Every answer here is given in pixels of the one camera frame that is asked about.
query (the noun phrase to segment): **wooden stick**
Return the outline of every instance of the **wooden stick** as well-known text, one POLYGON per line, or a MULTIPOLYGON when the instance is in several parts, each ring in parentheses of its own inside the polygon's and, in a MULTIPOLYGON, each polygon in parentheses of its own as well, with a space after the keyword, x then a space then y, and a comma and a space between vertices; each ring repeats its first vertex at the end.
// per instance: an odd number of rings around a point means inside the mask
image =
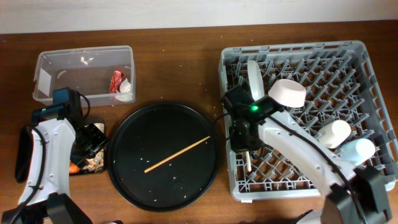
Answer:
POLYGON ((190 150, 191 148, 193 148, 193 147, 199 145, 200 143, 206 141, 208 138, 210 138, 210 136, 207 136, 207 137, 205 137, 204 139, 202 139, 202 140, 200 140, 200 141, 197 141, 197 142, 193 143, 192 145, 186 147, 185 149, 182 149, 181 151, 176 152, 176 153, 173 154, 172 156, 169 156, 169 157, 167 157, 166 159, 164 159, 164 160, 162 160, 162 161, 156 163, 155 165, 151 166, 150 168, 146 169, 144 172, 145 172, 145 173, 148 173, 149 171, 155 169, 156 167, 162 165, 163 163, 165 163, 165 162, 167 162, 167 161, 173 159, 174 157, 177 157, 177 156, 183 154, 184 152, 190 150))

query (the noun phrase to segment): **green light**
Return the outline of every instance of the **green light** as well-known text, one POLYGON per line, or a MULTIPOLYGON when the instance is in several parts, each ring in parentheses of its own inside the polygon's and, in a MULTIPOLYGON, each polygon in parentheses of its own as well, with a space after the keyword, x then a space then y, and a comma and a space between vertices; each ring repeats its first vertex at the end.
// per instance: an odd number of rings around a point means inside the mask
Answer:
POLYGON ((252 110, 252 111, 256 111, 256 110, 258 110, 258 109, 259 109, 259 107, 256 106, 256 105, 254 105, 254 106, 251 107, 251 110, 252 110))

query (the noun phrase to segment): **white wall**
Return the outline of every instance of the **white wall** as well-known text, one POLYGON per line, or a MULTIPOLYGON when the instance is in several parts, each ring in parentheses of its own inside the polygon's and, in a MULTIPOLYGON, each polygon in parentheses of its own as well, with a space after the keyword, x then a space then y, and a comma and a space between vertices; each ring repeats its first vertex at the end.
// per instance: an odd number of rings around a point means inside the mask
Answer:
POLYGON ((0 0, 0 33, 398 19, 397 0, 0 0))

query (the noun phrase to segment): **dish rack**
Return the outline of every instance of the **dish rack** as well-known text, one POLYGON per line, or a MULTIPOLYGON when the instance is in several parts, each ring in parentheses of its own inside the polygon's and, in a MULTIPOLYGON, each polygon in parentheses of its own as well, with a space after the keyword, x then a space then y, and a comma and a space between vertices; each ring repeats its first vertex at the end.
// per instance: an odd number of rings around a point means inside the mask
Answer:
MULTIPOLYGON (((296 122, 314 138, 318 130, 336 119, 351 126, 344 142, 368 138, 376 146, 375 154, 360 168, 375 167, 384 175, 386 188, 398 179, 398 142, 365 45, 360 41, 319 42, 309 44, 232 47, 221 53, 220 90, 223 96, 241 85, 250 92, 247 62, 255 60, 261 70, 264 89, 285 78, 302 84, 307 95, 302 108, 287 108, 296 122)), ((225 117, 229 136, 231 118, 225 117)), ((247 172, 241 153, 226 143, 229 187, 235 200, 247 202, 269 198, 318 196, 318 190, 277 149, 264 146, 251 156, 247 172)))

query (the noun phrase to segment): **black plate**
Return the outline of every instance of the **black plate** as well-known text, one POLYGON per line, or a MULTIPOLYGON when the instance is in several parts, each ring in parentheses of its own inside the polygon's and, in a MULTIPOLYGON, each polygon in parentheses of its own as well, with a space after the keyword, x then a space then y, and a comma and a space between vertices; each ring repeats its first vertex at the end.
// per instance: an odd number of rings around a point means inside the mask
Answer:
POLYGON ((119 193, 148 211, 185 207, 202 196, 219 166, 220 150, 211 124, 193 109, 176 103, 146 106, 130 115, 109 147, 109 175, 119 193), (144 170, 207 137, 154 170, 144 170))

